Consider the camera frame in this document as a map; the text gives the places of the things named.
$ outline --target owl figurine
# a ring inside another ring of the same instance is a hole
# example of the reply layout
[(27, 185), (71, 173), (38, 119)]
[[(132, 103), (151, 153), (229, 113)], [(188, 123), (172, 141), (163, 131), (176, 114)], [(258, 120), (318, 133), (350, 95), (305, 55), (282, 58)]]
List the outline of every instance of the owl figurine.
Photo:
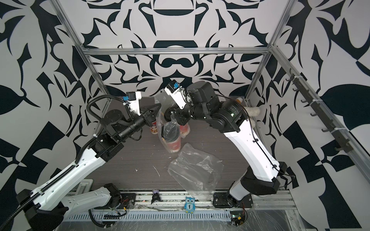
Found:
[(193, 213), (195, 211), (195, 198), (186, 197), (184, 208), (186, 213)]

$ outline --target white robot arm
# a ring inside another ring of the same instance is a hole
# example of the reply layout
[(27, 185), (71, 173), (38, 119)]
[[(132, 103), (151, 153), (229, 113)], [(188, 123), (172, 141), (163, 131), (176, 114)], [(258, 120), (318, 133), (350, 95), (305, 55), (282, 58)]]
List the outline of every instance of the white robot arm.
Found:
[[(102, 95), (87, 104), (86, 110), (99, 120), (104, 128), (104, 134), (95, 135), (95, 138), (81, 148), (76, 160), (48, 182), (32, 191), (20, 192), (17, 195), (20, 207), (1, 225), (0, 231), (4, 230), (22, 210), (33, 231), (51, 231), (74, 214), (95, 207), (115, 208), (119, 205), (121, 193), (113, 184), (106, 184), (95, 191), (77, 196), (66, 194), (92, 171), (113, 158), (123, 148), (122, 143), (127, 138), (132, 138), (135, 132), (142, 131), (144, 125), (151, 126), (155, 121), (161, 107), (159, 103), (139, 108), (140, 92), (127, 94), (128, 96), (122, 98)], [(120, 110), (111, 110), (104, 118), (92, 112), (90, 109), (92, 104), (104, 98), (121, 101), (125, 105), (129, 119), (126, 119)]]
[[(173, 110), (180, 125), (185, 125), (190, 119), (206, 121), (224, 133), (248, 161), (250, 166), (246, 173), (228, 191), (227, 201), (230, 206), (240, 206), (241, 200), (250, 193), (276, 193), (279, 188), (276, 177), (284, 174), (286, 164), (276, 161), (261, 141), (255, 138), (257, 135), (240, 104), (233, 100), (221, 103), (210, 83), (204, 81), (193, 83), (186, 90), (172, 81), (165, 91), (179, 105), (168, 110)], [(127, 138), (132, 138), (135, 132), (142, 131), (144, 125), (151, 126), (155, 121), (160, 104), (139, 108), (141, 94), (127, 94), (124, 98), (102, 95), (88, 103), (87, 111), (99, 120), (105, 133), (85, 144), (76, 160), (50, 181), (33, 191), (20, 192), (17, 195), (20, 207), (2, 224), (0, 231), (22, 210), (34, 231), (51, 231), (74, 214), (105, 205), (115, 208), (119, 204), (121, 194), (113, 184), (77, 196), (66, 194), (88, 174), (113, 158), (123, 148), (122, 143)], [(91, 105), (103, 98), (121, 101), (129, 119), (125, 119), (120, 110), (111, 110), (104, 118), (92, 112)]]
[(211, 84), (205, 81), (193, 83), (185, 90), (173, 80), (165, 92), (179, 105), (178, 108), (168, 109), (165, 114), (174, 113), (180, 125), (185, 125), (190, 119), (206, 121), (225, 134), (248, 161), (246, 173), (228, 191), (230, 205), (239, 206), (249, 193), (276, 193), (280, 185), (276, 177), (284, 174), (287, 166), (275, 160), (256, 138), (244, 107), (230, 98), (221, 103)]

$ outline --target metal rail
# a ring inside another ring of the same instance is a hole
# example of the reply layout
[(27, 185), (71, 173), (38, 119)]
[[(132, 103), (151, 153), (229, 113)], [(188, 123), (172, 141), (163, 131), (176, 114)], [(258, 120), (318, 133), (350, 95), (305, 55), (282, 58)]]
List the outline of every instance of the metal rail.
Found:
[(301, 92), (307, 103), (315, 111), (312, 116), (318, 116), (325, 125), (323, 132), (330, 132), (341, 146), (338, 151), (345, 151), (351, 158), (353, 163), (357, 166), (359, 171), (364, 175), (365, 179), (370, 183), (370, 156), (366, 150), (357, 142), (356, 138), (349, 132), (349, 130), (338, 120), (332, 113), (324, 101), (316, 94), (312, 87), (301, 77), (297, 69), (285, 57), (281, 50), (272, 45), (270, 51), (276, 58), (278, 63), (282, 66), (286, 73), (294, 76), (290, 79)]
[(101, 79), (98, 71), (95, 69), (94, 64), (91, 62), (90, 58), (87, 57), (83, 52), (83, 47), (78, 39), (78, 35), (76, 31), (73, 29), (73, 26), (71, 24), (71, 21), (68, 19), (67, 14), (63, 10), (62, 5), (60, 4), (59, 0), (50, 0), (51, 6), (53, 7), (55, 13), (57, 14), (57, 17), (61, 24), (64, 26), (65, 30), (67, 31), (67, 34), (71, 38), (75, 48), (77, 49), (79, 55), (81, 56), (82, 60), (84, 61), (85, 65), (89, 70), (91, 71), (92, 77), (97, 82), (101, 92), (103, 94), (109, 94), (105, 84), (103, 83), (103, 80)]
[[(275, 31), (272, 35), (272, 38), (269, 42), (269, 45), (267, 47), (270, 47), (271, 45), (275, 45), (278, 39), (280, 38), (281, 33), (283, 32), (284, 27), (286, 26), (286, 23), (289, 20), (290, 13), (293, 10), (293, 7), (297, 0), (289, 0), (285, 6), (284, 12), (281, 15), (281, 18), (279, 20), (279, 23), (277, 24)], [(257, 71), (255, 72), (252, 82), (250, 83), (247, 92), (245, 93), (245, 99), (249, 99), (251, 94), (253, 93), (254, 89), (256, 88), (256, 85), (259, 81), (259, 78), (261, 78), (262, 71), (266, 67), (267, 62), (269, 61), (271, 57), (271, 53), (267, 52), (266, 55), (263, 56), (262, 61), (260, 62)]]
[(84, 48), (85, 55), (265, 54), (267, 47)]

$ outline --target black mounting bracket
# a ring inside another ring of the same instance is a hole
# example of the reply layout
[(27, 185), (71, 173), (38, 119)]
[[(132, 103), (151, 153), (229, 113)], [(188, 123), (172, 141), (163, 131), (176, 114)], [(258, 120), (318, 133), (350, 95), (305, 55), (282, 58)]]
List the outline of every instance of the black mounting bracket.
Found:
[[(231, 208), (233, 207), (228, 203), (227, 200), (227, 192), (215, 192), (213, 194), (213, 206), (215, 208)], [(248, 194), (246, 195), (241, 201), (238, 207), (243, 207), (243, 204), (246, 208), (252, 208), (253, 200), (252, 200), (252, 195)]]
[(333, 119), (330, 118), (327, 106), (324, 104), (324, 102), (321, 99), (315, 99), (314, 98), (314, 92), (313, 90), (308, 87), (307, 84), (305, 84), (305, 81), (303, 80), (302, 77), (296, 77), (294, 74), (291, 75), (290, 79), (288, 81), (292, 81), (293, 84), (297, 87), (295, 91), (299, 91), (302, 96), (305, 98), (305, 101), (309, 103), (311, 108), (315, 111), (315, 114), (311, 114), (311, 116), (318, 116), (320, 120), (323, 122), (323, 124), (326, 126), (326, 129), (322, 129), (323, 132), (330, 132), (335, 140), (338, 142), (340, 145), (339, 150), (343, 150), (346, 153), (350, 152), (353, 150), (352, 145), (349, 142), (349, 139), (343, 135), (339, 130), (340, 129), (345, 129), (345, 128), (340, 128), (336, 126), (335, 122)]

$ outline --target patterned backdrop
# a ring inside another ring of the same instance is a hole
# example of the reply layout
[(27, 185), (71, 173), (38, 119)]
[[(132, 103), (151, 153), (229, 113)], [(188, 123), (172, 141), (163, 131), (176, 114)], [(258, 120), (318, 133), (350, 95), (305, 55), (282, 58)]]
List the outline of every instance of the patterned backdrop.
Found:
[[(52, 178), (90, 139), (97, 121), (86, 103), (101, 92), (48, 1), (0, 1), (0, 54), (3, 223), (17, 193)], [(28, 228), (21, 212), (13, 230)]]
[[(279, 48), (370, 151), (370, 1), (299, 0)], [(271, 153), (296, 176), (290, 189), (307, 228), (370, 229), (370, 185), (272, 57), (251, 101)], [(290, 182), (282, 177), (282, 183)]]
[(97, 55), (92, 58), (109, 92), (142, 91), (151, 96), (171, 80), (182, 86), (205, 80), (222, 95), (245, 95), (261, 54)]
[[(64, 0), (86, 48), (267, 46), (287, 0)], [(223, 95), (245, 95), (262, 57), (103, 55), (96, 68), (112, 94), (155, 95), (176, 79), (205, 80)]]

